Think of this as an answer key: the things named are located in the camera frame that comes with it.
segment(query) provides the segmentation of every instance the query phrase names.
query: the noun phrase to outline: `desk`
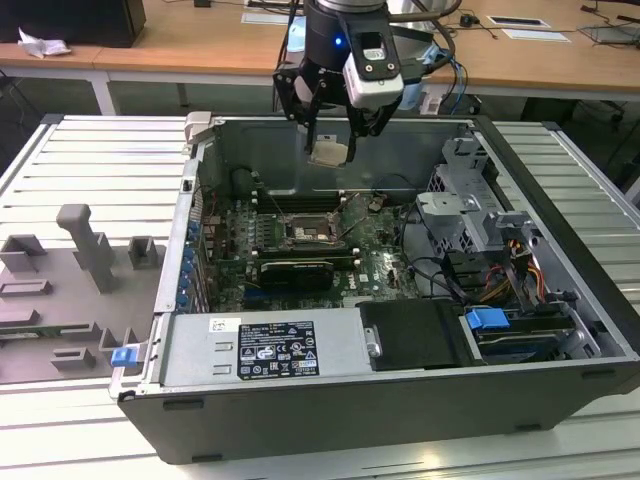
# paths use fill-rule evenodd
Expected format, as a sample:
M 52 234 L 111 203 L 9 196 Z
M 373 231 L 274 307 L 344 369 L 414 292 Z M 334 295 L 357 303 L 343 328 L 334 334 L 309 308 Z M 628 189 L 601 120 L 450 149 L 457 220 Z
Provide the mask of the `desk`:
M 554 30 L 600 24 L 581 12 L 582 0 L 464 0 L 488 26 L 486 15 L 541 18 Z M 72 78 L 91 82 L 103 114 L 117 112 L 110 81 L 271 85 L 271 72 L 284 34 L 281 25 L 241 23 L 243 8 L 218 4 L 196 9 L 189 1 L 145 0 L 147 23 L 130 49 L 73 47 L 67 57 L 29 58 L 15 45 L 0 45 L 0 67 L 18 77 Z M 600 3 L 600 11 L 637 16 L 637 7 Z M 443 23 L 457 22 L 458 13 Z M 593 46 L 579 32 L 571 43 L 499 40 L 482 30 L 459 31 L 457 58 L 468 69 L 468 93 L 640 101 L 640 53 L 632 48 Z M 450 68 L 433 75 L 449 85 Z

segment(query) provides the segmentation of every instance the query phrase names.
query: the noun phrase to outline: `power supply label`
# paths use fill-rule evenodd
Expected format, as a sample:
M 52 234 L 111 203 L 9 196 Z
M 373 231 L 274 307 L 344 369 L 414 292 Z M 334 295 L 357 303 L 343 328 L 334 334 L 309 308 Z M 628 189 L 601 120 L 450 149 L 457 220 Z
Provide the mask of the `power supply label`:
M 320 375 L 313 322 L 242 324 L 238 377 L 242 380 Z

